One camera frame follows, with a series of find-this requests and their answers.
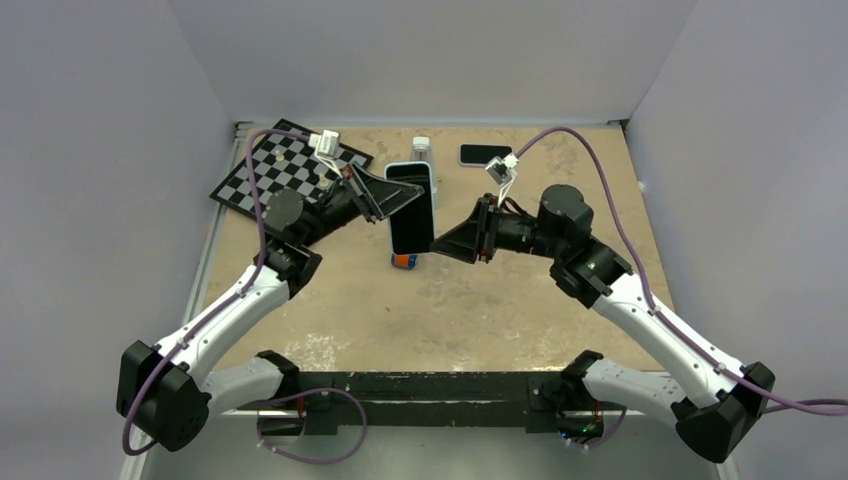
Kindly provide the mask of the light blue phone case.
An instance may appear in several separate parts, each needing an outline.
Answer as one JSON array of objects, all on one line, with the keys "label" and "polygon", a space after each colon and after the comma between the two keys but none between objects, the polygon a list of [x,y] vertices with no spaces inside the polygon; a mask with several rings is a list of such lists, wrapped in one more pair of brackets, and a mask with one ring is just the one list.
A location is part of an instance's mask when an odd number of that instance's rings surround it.
[{"label": "light blue phone case", "polygon": [[384,167],[383,173],[389,180],[406,183],[414,183],[415,181],[422,183],[424,180],[427,180],[429,185],[426,189],[430,194],[433,208],[437,209],[439,207],[439,182],[435,175],[434,167],[430,163],[421,160],[393,162]]}]

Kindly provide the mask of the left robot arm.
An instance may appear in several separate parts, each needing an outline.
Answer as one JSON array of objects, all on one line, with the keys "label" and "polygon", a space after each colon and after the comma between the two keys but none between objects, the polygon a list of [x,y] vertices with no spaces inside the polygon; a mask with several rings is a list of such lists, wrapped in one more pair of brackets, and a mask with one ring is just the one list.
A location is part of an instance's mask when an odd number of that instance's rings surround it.
[{"label": "left robot arm", "polygon": [[260,247],[237,281],[202,313],[152,345],[131,344],[119,370],[116,409],[125,423],[122,448],[140,455],[131,433],[145,433],[170,452],[188,445],[215,416],[251,403],[284,409],[297,399],[298,369],[281,355],[261,352],[236,368],[213,368],[260,320],[293,299],[322,258],[313,243],[363,217],[389,218],[422,197],[420,185],[384,179],[358,164],[345,167],[317,201],[276,190],[258,215]]}]

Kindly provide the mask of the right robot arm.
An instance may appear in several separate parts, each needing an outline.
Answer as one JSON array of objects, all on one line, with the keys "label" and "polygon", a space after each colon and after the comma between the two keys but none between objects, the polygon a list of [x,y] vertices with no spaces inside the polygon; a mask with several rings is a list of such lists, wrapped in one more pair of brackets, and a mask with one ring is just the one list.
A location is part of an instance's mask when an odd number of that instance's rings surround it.
[{"label": "right robot arm", "polygon": [[724,462],[763,415],[774,373],[710,344],[644,292],[632,266],[592,235],[593,218],[571,185],[547,187],[535,215],[503,209],[486,194],[430,250],[469,264],[488,262],[498,250],[551,259],[549,274],[563,293],[619,327],[667,374],[626,368],[586,350],[562,371],[561,387],[550,401],[576,407],[609,402],[636,410],[671,426],[701,458]]}]

